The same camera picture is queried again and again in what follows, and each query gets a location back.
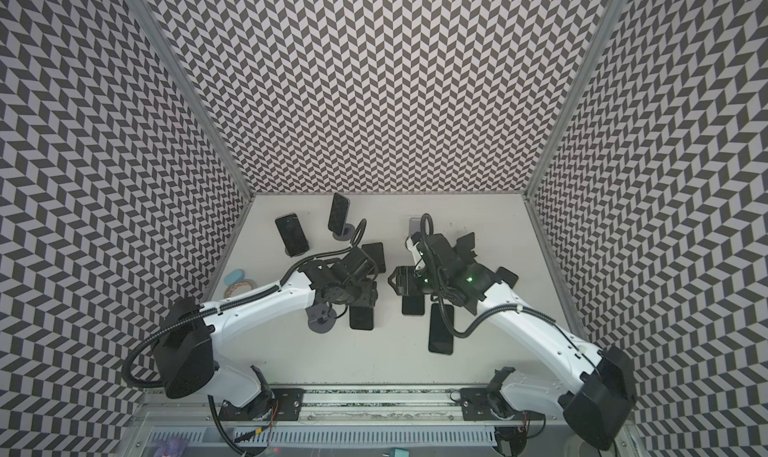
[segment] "blue sponge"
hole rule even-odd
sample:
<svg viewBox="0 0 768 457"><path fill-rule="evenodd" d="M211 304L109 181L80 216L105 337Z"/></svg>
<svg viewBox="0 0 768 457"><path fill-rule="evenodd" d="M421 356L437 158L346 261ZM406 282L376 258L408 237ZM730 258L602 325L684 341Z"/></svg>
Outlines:
<svg viewBox="0 0 768 457"><path fill-rule="evenodd" d="M245 279L245 272L243 272L243 269L235 269L226 275L224 278L224 283L226 285L232 285L233 283L242 279Z"/></svg>

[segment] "black and white chevron pattern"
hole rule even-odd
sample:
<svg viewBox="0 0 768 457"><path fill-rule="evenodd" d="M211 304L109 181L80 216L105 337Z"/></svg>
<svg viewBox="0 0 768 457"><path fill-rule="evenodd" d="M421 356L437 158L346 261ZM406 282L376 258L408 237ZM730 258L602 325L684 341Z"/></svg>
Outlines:
<svg viewBox="0 0 768 457"><path fill-rule="evenodd" d="M654 455L768 455L768 0L630 0L536 194Z"/></svg>
<svg viewBox="0 0 768 457"><path fill-rule="evenodd" d="M121 0L0 0L0 40L0 455L110 452L243 199Z"/></svg>
<svg viewBox="0 0 768 457"><path fill-rule="evenodd" d="M607 0L147 0L258 192L522 190Z"/></svg>

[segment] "phone stand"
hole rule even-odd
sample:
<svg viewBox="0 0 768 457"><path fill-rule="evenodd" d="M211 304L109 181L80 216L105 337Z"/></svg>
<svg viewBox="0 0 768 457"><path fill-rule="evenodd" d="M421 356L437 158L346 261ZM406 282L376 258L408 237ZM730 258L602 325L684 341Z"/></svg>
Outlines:
<svg viewBox="0 0 768 457"><path fill-rule="evenodd" d="M352 224L344 224L344 230L341 232L341 235L335 232L331 232L331 234L337 241L351 241L352 235L355 234L355 226Z"/></svg>

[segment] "black smartphone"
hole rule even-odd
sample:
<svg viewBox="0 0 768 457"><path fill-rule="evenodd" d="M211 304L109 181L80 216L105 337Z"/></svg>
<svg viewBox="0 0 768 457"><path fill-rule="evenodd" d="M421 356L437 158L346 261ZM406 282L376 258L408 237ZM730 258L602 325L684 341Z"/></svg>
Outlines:
<svg viewBox="0 0 768 457"><path fill-rule="evenodd" d="M424 296L402 296L402 315L424 315Z"/></svg>
<svg viewBox="0 0 768 457"><path fill-rule="evenodd" d="M453 325L453 306L446 305L448 322ZM440 315L440 304L434 303L429 312L429 345L427 349L431 353L443 353L449 356L453 353L453 336L448 332L446 323Z"/></svg>
<svg viewBox="0 0 768 457"><path fill-rule="evenodd" d="M338 192L333 194L333 203L331 204L331 215L328 218L328 230L341 235L344 233L344 224L346 224L346 215L350 211L350 199L344 197Z"/></svg>
<svg viewBox="0 0 768 457"><path fill-rule="evenodd" d="M283 215L275 219L277 231L283 238L286 245L286 252L291 257L301 255L310 250L310 243L304 237L304 231L299 223L299 216L296 214Z"/></svg>
<svg viewBox="0 0 768 457"><path fill-rule="evenodd" d="M350 306L350 328L373 330L373 307Z"/></svg>
<svg viewBox="0 0 768 457"><path fill-rule="evenodd" d="M376 266L379 268L379 273L385 273L386 264L384 262L384 244L381 242L364 243L360 247L362 248L363 252L370 255L370 258L376 262ZM373 275L373 269L371 269L368 275Z"/></svg>
<svg viewBox="0 0 768 457"><path fill-rule="evenodd" d="M519 279L516 273L504 267L499 267L498 270L496 270L496 275L498 275L499 279L504 280L510 289L514 289L514 285L518 282Z"/></svg>

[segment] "orange wire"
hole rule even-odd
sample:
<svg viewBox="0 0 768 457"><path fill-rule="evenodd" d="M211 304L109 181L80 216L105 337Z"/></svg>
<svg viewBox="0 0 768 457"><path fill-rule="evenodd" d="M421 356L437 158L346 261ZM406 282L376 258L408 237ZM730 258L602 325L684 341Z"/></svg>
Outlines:
<svg viewBox="0 0 768 457"><path fill-rule="evenodd" d="M266 435L266 446L270 446L270 439L272 439L272 428L273 424L275 423L275 414L277 414L277 406L280 404L280 401L275 399L275 406L272 409L272 418L270 419L270 433Z"/></svg>

